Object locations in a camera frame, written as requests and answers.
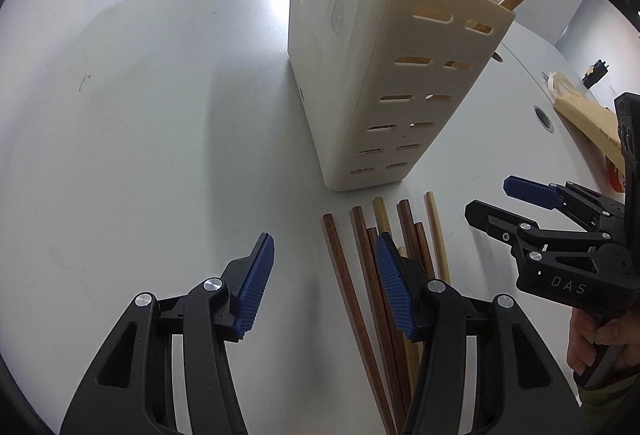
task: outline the green sleeve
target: green sleeve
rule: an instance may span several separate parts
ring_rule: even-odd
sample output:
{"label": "green sleeve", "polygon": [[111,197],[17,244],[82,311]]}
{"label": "green sleeve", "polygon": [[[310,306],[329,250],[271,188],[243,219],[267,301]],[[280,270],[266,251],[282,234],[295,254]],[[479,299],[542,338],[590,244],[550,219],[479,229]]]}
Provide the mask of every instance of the green sleeve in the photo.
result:
{"label": "green sleeve", "polygon": [[587,419],[592,433],[596,433],[603,424],[613,415],[616,408],[626,396],[626,393],[634,385],[638,375],[632,375],[611,385],[602,388],[585,390],[578,388],[578,394],[582,401],[582,412]]}

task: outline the bolt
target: bolt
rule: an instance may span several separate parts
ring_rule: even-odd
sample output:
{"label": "bolt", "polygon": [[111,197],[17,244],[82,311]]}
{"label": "bolt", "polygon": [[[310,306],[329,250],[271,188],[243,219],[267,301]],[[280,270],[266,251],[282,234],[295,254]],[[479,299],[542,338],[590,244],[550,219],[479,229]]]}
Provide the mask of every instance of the bolt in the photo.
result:
{"label": "bolt", "polygon": [[143,292],[142,294],[138,294],[136,296],[136,305],[138,307],[146,307],[151,303],[151,300],[153,300],[153,298],[151,298],[151,295],[147,292]]}
{"label": "bolt", "polygon": [[513,298],[511,296],[507,296],[506,294],[502,294],[498,296],[498,305],[505,309],[510,309],[514,305]]}
{"label": "bolt", "polygon": [[429,289],[431,292],[444,292],[446,288],[447,286],[444,285],[444,283],[440,280],[431,280],[427,284],[427,289]]}
{"label": "bolt", "polygon": [[222,280],[220,278],[209,278],[204,284],[203,287],[208,291],[215,291],[222,287]]}

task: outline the table surface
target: table surface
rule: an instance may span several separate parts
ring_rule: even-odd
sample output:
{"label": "table surface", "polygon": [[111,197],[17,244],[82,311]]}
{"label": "table surface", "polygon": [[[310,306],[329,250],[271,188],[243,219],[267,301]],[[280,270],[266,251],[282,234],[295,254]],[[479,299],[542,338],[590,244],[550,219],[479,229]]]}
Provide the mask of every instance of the table surface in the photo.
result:
{"label": "table surface", "polygon": [[[517,291],[508,247],[463,218],[478,198],[575,228],[502,193],[511,174],[592,188],[604,181],[598,156],[534,79],[566,62],[513,24],[505,43],[517,42],[531,65],[501,45],[504,62],[490,61],[404,181],[332,192],[287,57],[288,6],[127,0],[109,8],[68,50],[19,132],[0,189],[0,349],[53,429],[137,293],[187,293],[268,231],[276,260],[255,327],[228,346],[249,432],[382,434],[319,219],[334,214],[364,306],[349,209],[364,206],[374,224],[373,197],[391,208],[408,198],[426,221],[428,190],[452,284],[480,299],[516,297],[569,375],[569,309]],[[177,409],[183,417],[184,405]]]}

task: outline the person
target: person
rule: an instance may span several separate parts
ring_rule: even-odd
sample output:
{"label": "person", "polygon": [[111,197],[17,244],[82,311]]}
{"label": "person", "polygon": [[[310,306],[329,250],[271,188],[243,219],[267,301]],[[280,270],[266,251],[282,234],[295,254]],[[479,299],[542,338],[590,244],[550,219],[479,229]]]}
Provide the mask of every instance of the person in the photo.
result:
{"label": "person", "polygon": [[595,344],[624,345],[613,366],[611,377],[599,388],[578,388],[582,411],[592,431],[597,431],[615,412],[634,385],[640,372],[640,310],[629,310],[622,318],[598,327],[596,319],[580,309],[573,309],[569,326],[566,362],[576,373],[591,367],[596,359]]}

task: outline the blue ridged pad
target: blue ridged pad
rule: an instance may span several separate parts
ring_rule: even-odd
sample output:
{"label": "blue ridged pad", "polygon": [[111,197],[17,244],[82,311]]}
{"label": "blue ridged pad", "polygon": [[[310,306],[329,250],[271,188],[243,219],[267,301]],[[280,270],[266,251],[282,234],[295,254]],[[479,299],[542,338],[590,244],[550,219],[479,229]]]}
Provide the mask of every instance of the blue ridged pad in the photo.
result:
{"label": "blue ridged pad", "polygon": [[266,235],[238,293],[238,313],[232,329],[239,339],[254,326],[255,315],[272,267],[273,237]]}
{"label": "blue ridged pad", "polygon": [[418,330],[412,314],[411,293],[404,282],[391,248],[382,237],[379,237],[376,243],[376,259],[382,285],[385,288],[386,300],[394,315],[396,327],[411,341]]}
{"label": "blue ridged pad", "polygon": [[548,210],[558,210],[562,208],[562,199],[556,192],[556,189],[551,186],[545,186],[538,182],[511,175],[504,180],[502,188],[508,196],[514,199],[528,202],[529,204]]}

